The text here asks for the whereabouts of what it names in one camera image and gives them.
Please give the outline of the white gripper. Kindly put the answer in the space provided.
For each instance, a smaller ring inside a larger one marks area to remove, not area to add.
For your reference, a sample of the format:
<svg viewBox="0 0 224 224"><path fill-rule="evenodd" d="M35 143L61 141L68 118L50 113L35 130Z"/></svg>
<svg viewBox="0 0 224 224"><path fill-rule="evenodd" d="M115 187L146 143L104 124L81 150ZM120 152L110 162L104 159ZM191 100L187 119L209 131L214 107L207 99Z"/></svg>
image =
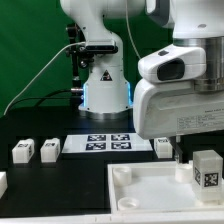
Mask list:
<svg viewBox="0 0 224 224"><path fill-rule="evenodd" d="M170 137L174 159L182 163L180 135L224 130L224 91L197 93L190 81L153 85L141 79L133 123L143 139Z"/></svg>

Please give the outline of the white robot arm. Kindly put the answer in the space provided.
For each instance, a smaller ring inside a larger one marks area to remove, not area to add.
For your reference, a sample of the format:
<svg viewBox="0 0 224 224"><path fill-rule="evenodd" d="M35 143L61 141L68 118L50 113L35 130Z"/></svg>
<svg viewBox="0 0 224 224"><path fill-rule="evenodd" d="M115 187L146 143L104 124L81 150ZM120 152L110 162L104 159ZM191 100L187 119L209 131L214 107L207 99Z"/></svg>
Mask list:
<svg viewBox="0 0 224 224"><path fill-rule="evenodd" d="M84 34L89 70L79 109L97 119L132 111L144 139L224 129L224 0L60 0ZM106 18L146 12L173 31L171 45L138 62L134 89L124 77L123 42Z"/></svg>

